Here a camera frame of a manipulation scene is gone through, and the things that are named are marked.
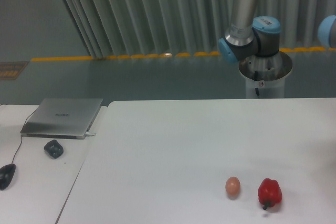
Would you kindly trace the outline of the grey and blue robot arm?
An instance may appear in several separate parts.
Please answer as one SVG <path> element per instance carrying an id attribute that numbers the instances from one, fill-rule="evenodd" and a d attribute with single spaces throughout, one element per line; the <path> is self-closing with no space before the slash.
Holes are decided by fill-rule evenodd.
<path id="1" fill-rule="evenodd" d="M 335 0 L 234 0 L 230 23 L 218 41 L 228 62 L 267 58 L 281 46 L 335 48 Z"/>

